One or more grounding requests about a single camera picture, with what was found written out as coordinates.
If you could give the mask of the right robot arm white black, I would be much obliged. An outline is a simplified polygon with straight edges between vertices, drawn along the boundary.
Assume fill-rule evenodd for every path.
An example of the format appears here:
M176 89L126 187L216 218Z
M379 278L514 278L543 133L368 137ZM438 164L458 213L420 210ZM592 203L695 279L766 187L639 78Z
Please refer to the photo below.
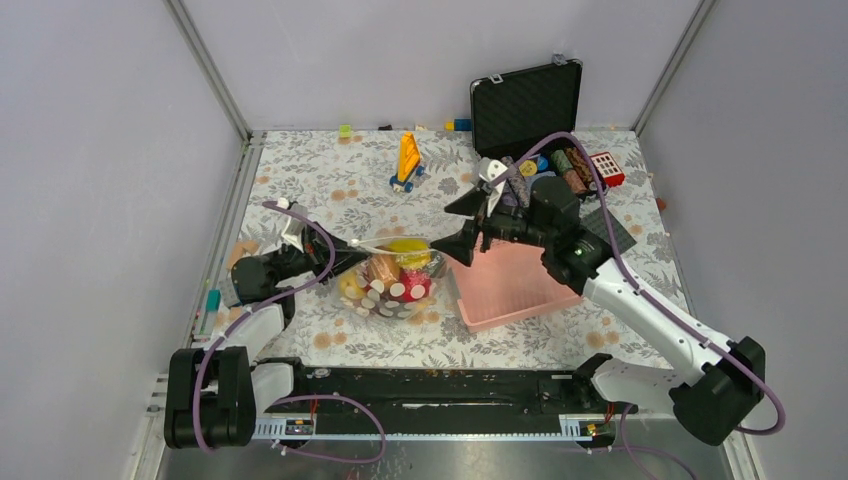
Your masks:
M486 182L449 203L445 212L465 217L455 234L432 247L465 266L492 241L539 247L548 275L624 321L669 363L660 369L597 354L578 369L575 402L597 412L609 402L630 403L673 415L705 444L717 446L764 399L765 351L750 337L734 341L696 320L639 279L609 238L582 226L580 202L566 181L534 182L528 207L497 206Z

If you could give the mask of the yellow lemon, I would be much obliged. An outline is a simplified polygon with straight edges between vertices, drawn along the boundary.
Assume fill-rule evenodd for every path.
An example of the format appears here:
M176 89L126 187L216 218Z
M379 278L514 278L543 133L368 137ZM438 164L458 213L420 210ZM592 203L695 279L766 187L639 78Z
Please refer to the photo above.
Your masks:
M386 249L395 253L395 262L405 270L421 270L432 260L428 243L418 238L402 238L391 241Z

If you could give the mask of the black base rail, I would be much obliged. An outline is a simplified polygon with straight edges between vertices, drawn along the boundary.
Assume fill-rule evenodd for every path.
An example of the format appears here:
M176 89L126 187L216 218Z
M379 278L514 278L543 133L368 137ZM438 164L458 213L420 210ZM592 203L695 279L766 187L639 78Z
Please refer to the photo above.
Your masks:
M583 369L306 366L290 358L294 385L269 414L303 414L323 436L568 437L614 422L625 405L605 400Z

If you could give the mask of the pink plastic basket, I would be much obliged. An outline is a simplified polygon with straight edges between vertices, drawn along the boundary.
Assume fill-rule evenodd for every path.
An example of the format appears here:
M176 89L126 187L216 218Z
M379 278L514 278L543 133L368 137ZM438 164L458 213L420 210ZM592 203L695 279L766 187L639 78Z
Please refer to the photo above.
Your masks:
M448 258L453 304L471 333L574 307L582 298L548 275L543 249L495 241L467 267Z

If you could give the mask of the blue grey bricks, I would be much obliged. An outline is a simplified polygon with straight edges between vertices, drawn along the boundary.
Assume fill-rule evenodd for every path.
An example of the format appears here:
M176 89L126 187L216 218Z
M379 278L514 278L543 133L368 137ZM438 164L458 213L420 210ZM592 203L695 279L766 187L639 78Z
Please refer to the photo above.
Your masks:
M235 284L231 278L222 278L218 284L218 290L221 294L221 303L227 308L233 308L242 305L242 301L236 291Z

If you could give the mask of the brown potato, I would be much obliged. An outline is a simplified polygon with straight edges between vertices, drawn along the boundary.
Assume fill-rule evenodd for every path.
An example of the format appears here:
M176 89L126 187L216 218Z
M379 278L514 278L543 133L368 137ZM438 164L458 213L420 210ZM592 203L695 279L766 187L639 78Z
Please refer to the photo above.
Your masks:
M366 265L366 273L369 281L378 280L383 285L391 286L400 280L401 268L395 260L394 255L375 254L371 256Z

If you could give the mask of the red apple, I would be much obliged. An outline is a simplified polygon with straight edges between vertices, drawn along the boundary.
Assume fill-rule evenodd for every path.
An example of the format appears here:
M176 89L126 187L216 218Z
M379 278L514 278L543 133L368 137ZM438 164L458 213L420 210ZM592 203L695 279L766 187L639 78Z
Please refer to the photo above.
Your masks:
M432 289L432 279L424 270L401 270L399 280L389 293L401 303L412 303L427 298Z

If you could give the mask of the grey building baseplate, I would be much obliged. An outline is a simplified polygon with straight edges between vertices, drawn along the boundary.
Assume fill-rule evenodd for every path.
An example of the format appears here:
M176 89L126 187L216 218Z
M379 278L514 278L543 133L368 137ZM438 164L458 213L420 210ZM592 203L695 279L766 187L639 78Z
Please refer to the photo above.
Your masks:
M616 245L619 252L623 254L633 248L637 244L637 240L612 213L609 213L608 216L610 224L612 225ZM583 227L607 242L609 245L612 244L607 229L606 217L604 216L602 207L597 206L589 213L581 213L580 220Z

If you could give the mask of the yellow orange mango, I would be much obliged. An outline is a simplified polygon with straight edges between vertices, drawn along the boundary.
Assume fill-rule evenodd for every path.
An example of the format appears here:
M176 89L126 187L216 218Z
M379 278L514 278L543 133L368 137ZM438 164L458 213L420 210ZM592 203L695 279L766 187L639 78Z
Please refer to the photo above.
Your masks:
M355 272L346 272L337 281L340 298L345 303L356 303L366 296L365 289L360 285Z

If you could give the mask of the tan wooden block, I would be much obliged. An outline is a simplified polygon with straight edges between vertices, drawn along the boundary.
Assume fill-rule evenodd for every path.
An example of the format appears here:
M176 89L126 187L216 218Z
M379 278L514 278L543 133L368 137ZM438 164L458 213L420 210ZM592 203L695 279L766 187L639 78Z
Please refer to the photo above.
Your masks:
M225 262L225 269L231 271L240 259L255 255L259 249L260 244L254 240L236 241Z

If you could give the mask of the black poker chip case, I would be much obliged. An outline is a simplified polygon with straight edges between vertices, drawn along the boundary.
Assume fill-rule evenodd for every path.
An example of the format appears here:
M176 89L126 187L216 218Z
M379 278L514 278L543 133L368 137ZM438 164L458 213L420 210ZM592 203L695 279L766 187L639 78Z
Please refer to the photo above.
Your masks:
M580 153L576 141L557 137L572 133L576 125L582 62L553 57L547 65L473 81L470 85L471 133L475 151L484 159L481 178L488 179L489 163L500 161L506 170L497 175L501 182L481 185L487 199L479 202L483 214L490 214L508 187L517 205L529 205L529 188L519 168L531 163L536 154L549 161L544 168L561 176L581 200L606 192L608 183L590 172L592 162Z

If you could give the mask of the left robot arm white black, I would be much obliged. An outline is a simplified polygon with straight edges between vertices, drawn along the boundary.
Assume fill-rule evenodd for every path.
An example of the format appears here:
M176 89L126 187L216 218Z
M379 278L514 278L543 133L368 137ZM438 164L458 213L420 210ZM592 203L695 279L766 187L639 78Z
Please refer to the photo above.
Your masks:
M230 271L242 313L200 348L176 351L170 360L164 441L171 449L247 445L257 416L268 408L262 383L288 411L309 401L310 385L296 374L253 372L258 353L293 318L295 294L325 283L367 259L366 251L325 231L297 202L281 198L264 207L287 220L282 246L244 257Z

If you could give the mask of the blue yellow brick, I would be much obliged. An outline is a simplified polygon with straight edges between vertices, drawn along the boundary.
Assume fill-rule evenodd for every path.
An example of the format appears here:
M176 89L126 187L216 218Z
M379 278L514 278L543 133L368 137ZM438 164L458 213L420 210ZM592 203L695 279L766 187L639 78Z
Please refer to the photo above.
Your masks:
M462 131L467 132L473 129L472 120L469 118L456 118L444 123L446 131Z

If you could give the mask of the clear zip top bag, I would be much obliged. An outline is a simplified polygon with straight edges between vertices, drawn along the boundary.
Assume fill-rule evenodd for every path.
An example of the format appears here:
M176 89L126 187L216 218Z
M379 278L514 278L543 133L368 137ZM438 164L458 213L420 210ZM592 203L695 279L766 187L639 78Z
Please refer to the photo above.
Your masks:
M362 317L405 320L435 303L447 262L427 240L390 236L348 244L365 258L336 280L342 305Z

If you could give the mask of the teal small brick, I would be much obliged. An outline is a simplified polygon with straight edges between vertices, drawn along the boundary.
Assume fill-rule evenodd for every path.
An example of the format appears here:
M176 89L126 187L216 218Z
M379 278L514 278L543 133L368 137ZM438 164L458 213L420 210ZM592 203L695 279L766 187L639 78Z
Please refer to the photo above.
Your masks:
M217 312L220 308L221 303L221 292L218 289L210 289L207 292L204 311L205 312Z

